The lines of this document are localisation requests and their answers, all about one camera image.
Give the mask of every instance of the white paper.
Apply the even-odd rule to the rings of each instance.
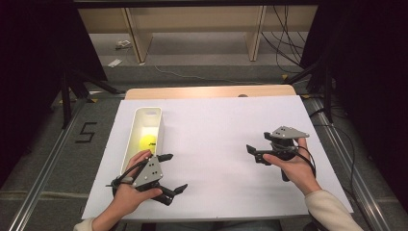
[[[105,187],[117,177],[126,151],[133,114],[140,107],[160,107],[165,136],[161,185],[174,190],[189,184],[170,206],[143,202],[125,219],[193,221],[282,218],[307,215],[304,196],[292,182],[283,182],[278,167],[256,164],[246,145],[271,149],[264,132],[280,126],[310,134],[320,185],[351,206],[298,96],[123,100],[83,218],[98,216],[111,202]]]

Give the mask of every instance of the finger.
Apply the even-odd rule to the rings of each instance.
[[[297,148],[297,152],[306,157],[307,159],[310,159],[310,155],[309,152],[306,150],[307,149],[307,143],[306,143],[306,139],[304,138],[299,138],[298,142],[297,142],[299,148]]]
[[[282,161],[281,159],[279,159],[279,158],[277,158],[277,157],[275,157],[273,155],[270,155],[270,154],[264,154],[262,157],[267,162],[269,162],[269,163],[271,163],[271,164],[273,164],[275,166],[281,167],[281,168],[282,168],[282,165],[285,164],[284,161]]]
[[[130,160],[129,163],[126,167],[126,169],[129,169],[130,167],[134,166],[135,164],[142,162],[144,159],[148,158],[151,155],[150,150],[143,150],[141,152],[139,152],[138,154],[136,154],[135,156],[133,156]],[[128,175],[133,175],[135,174],[136,170],[138,168],[136,167],[134,170],[132,170],[131,172],[129,172]]]
[[[149,149],[140,151],[138,154],[136,154],[129,160],[128,167],[133,166],[134,164],[143,161],[146,157],[149,157],[150,155],[151,153]]]
[[[156,197],[160,194],[162,194],[162,190],[161,189],[157,189],[157,188],[153,188],[150,189],[148,191],[144,191],[144,192],[140,192],[140,199],[147,200],[147,199],[151,199],[153,197]]]
[[[305,139],[305,138],[299,138],[299,139],[297,139],[297,144],[298,144],[299,146],[302,146],[302,147],[307,148],[307,143],[306,143],[306,139]]]

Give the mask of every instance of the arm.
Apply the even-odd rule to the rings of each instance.
[[[307,149],[306,139],[300,138],[297,143]],[[310,159],[309,154],[303,148],[299,148],[298,152]],[[329,230],[362,230],[342,202],[320,187],[310,166],[301,158],[296,156],[289,161],[282,161],[275,156],[265,154],[264,159],[285,171],[288,178],[305,195],[306,206],[311,215],[325,228]]]
[[[144,150],[131,158],[127,168],[141,162],[151,155],[150,150]],[[97,218],[86,219],[75,225],[74,231],[104,231],[111,229],[124,216],[133,213],[139,205],[147,199],[162,194],[160,189],[138,192],[130,185],[122,184],[118,187],[114,200]]]

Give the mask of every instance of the yellow object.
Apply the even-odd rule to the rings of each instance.
[[[153,135],[146,135],[139,141],[139,150],[150,149],[152,154],[156,151],[156,137]]]

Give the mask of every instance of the wrist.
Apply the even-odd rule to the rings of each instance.
[[[122,219],[123,217],[128,215],[128,213],[126,213],[124,210],[123,204],[115,200],[111,202],[106,210],[109,211],[109,214],[112,218]]]
[[[316,192],[316,191],[320,191],[321,190],[321,186],[319,185],[319,183],[313,182],[310,184],[306,184],[306,185],[302,185],[299,186],[299,189],[303,192],[304,195]]]
[[[120,209],[117,209],[114,204],[111,204],[102,214],[93,220],[92,230],[110,230],[124,216]]]

